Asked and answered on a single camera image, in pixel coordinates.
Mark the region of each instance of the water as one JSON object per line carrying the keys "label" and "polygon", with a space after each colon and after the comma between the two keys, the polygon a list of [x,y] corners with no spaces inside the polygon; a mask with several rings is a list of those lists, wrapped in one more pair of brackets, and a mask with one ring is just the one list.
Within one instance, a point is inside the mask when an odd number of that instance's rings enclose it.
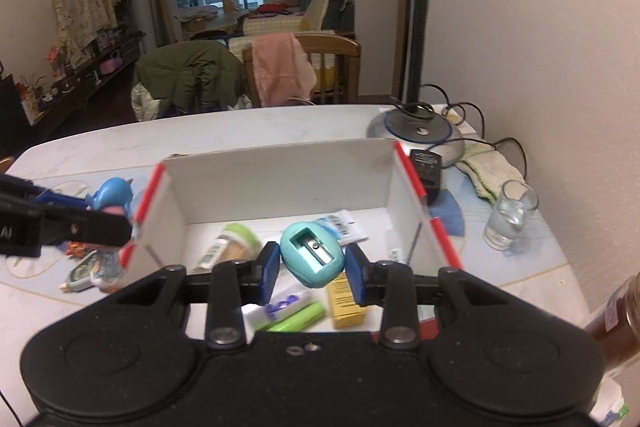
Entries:
{"label": "water", "polygon": [[500,201],[484,229],[484,240],[495,250],[507,250],[522,232],[528,219],[516,201]]}

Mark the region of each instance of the baseboard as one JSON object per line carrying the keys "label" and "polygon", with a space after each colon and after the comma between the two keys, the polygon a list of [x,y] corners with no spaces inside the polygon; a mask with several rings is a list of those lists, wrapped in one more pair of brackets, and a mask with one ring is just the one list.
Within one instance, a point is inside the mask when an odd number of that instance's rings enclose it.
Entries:
{"label": "baseboard", "polygon": [[359,94],[358,103],[387,104],[391,101],[388,94]]}

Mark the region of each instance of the green tube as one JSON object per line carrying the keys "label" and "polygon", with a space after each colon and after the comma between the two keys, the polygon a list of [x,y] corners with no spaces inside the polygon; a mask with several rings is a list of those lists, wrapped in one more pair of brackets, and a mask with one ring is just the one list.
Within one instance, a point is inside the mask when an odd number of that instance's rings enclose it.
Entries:
{"label": "green tube", "polygon": [[270,328],[266,328],[266,331],[279,331],[281,333],[294,333],[296,331],[302,331],[307,326],[322,319],[326,315],[326,310],[322,303],[314,302],[309,306],[302,308],[299,312],[294,313],[290,317],[287,317],[283,321],[274,324]]}

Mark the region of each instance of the blue toy dolphin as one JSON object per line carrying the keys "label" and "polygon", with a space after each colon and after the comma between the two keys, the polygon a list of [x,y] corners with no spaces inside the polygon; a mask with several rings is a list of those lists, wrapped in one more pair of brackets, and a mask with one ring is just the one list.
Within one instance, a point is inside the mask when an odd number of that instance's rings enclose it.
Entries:
{"label": "blue toy dolphin", "polygon": [[102,210],[107,206],[120,206],[127,216],[131,214],[131,201],[133,200],[133,190],[131,182],[133,180],[123,180],[122,178],[111,178],[105,181],[95,194],[87,194],[84,199],[92,210]]}

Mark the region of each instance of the white box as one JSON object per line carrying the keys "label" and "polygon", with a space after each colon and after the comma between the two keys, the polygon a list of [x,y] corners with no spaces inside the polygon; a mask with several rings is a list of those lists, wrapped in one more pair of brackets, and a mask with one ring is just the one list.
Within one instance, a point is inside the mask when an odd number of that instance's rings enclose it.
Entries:
{"label": "white box", "polygon": [[360,246],[371,261],[391,257],[391,236],[415,273],[460,267],[423,196],[402,148],[386,139],[171,157],[156,166],[136,212],[135,244],[121,254],[123,282],[169,264],[193,269],[227,223],[241,221],[261,240],[277,241],[291,223],[343,208],[367,233]]}

